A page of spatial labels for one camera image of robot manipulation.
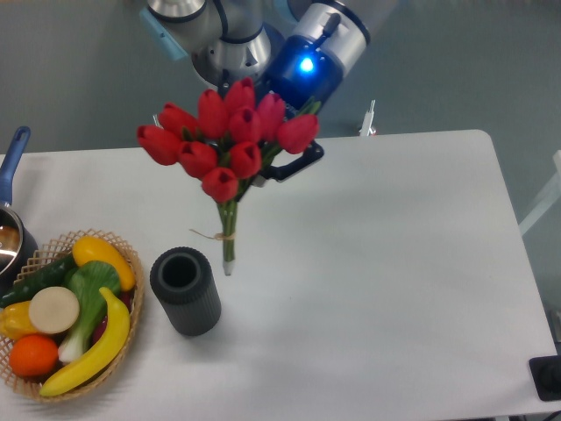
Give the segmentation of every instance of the white table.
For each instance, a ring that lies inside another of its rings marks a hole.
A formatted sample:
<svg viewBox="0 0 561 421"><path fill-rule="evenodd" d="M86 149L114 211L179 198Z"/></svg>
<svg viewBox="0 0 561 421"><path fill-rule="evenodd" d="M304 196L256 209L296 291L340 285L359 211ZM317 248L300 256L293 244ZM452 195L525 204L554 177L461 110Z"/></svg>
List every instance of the white table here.
<svg viewBox="0 0 561 421"><path fill-rule="evenodd" d="M90 396L0 388L2 419L441 420L561 409L528 360L555 353L483 132L325 139L322 161L240 204L234 275L214 203L141 149L29 153L14 210L39 242L90 227L144 262L209 258L217 326L176 333L150 288L134 346Z"/></svg>

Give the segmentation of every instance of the black cup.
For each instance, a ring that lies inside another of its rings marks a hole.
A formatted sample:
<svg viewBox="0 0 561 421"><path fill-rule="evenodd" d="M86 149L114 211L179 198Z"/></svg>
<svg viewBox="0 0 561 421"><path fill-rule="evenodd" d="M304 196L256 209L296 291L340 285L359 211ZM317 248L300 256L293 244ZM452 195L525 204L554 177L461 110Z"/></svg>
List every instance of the black cup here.
<svg viewBox="0 0 561 421"><path fill-rule="evenodd" d="M150 271L150 285L175 330L201 335L217 323L222 306L209 261L197 250L176 247Z"/></svg>

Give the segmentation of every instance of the blue light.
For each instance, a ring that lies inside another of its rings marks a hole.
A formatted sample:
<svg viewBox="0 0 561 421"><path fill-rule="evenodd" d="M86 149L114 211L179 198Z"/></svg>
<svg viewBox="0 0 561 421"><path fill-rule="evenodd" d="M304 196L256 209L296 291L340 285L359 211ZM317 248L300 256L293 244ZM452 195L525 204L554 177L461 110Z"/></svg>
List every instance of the blue light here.
<svg viewBox="0 0 561 421"><path fill-rule="evenodd" d="M300 63L300 70L304 73L309 73L314 69L314 62L309 58L306 57L304 60L302 60L302 62Z"/></svg>

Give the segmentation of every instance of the cucumber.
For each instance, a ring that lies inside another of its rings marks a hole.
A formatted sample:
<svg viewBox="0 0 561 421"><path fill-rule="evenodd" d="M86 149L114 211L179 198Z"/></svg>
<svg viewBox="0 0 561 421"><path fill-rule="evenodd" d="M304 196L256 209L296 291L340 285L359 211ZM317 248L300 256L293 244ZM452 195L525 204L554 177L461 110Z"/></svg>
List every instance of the cucumber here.
<svg viewBox="0 0 561 421"><path fill-rule="evenodd" d="M52 261L48 265L29 274L14 285L0 298L0 309L15 303L31 300L35 294L48 287L58 287L64 282L64 275L72 268L76 268L72 253L61 259Z"/></svg>

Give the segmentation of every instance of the red tulip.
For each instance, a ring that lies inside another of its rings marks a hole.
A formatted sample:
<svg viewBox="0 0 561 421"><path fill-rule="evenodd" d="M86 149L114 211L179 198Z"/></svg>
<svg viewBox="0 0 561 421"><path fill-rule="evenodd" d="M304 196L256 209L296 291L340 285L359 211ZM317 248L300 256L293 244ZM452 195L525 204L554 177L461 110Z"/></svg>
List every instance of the red tulip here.
<svg viewBox="0 0 561 421"><path fill-rule="evenodd" d="M205 90L199 97L199 127L209 139L220 139L228 129L228 111L223 99L212 89Z"/></svg>
<svg viewBox="0 0 561 421"><path fill-rule="evenodd" d="M183 142L179 151L179 163L194 178L203 178L218 165L218 154L202 142Z"/></svg>
<svg viewBox="0 0 561 421"><path fill-rule="evenodd" d="M249 107L255 109L255 90L253 89L253 80L246 77L241 81L231 85L230 90L224 98L226 109L230 114L235 113L240 108Z"/></svg>
<svg viewBox="0 0 561 421"><path fill-rule="evenodd" d="M284 120L285 104L279 94L267 94L257 106L263 139L272 142Z"/></svg>
<svg viewBox="0 0 561 421"><path fill-rule="evenodd" d="M216 167L202 178L202 190L217 203L228 202L238 193L238 179L231 169Z"/></svg>
<svg viewBox="0 0 561 421"><path fill-rule="evenodd" d="M173 165L177 162L177 152L181 140L171 132L156 125L141 125L137 129L139 144L160 165Z"/></svg>
<svg viewBox="0 0 561 421"><path fill-rule="evenodd" d="M252 177L261 169L261 151L252 142L238 143L230 155L230 168L239 179Z"/></svg>
<svg viewBox="0 0 561 421"><path fill-rule="evenodd" d="M228 130L236 143L257 143L261 139L261 122L257 112L251 108L243 108L231 116Z"/></svg>
<svg viewBox="0 0 561 421"><path fill-rule="evenodd" d="M164 110L158 115L158 121L160 121L164 129L173 133L180 139L183 139L183 127L189 130L191 138L194 139L196 128L199 125L195 117L174 103L166 103L166 105L164 105Z"/></svg>
<svg viewBox="0 0 561 421"><path fill-rule="evenodd" d="M283 123L277 131L280 147L288 153L301 153L319 132L317 116L304 114Z"/></svg>

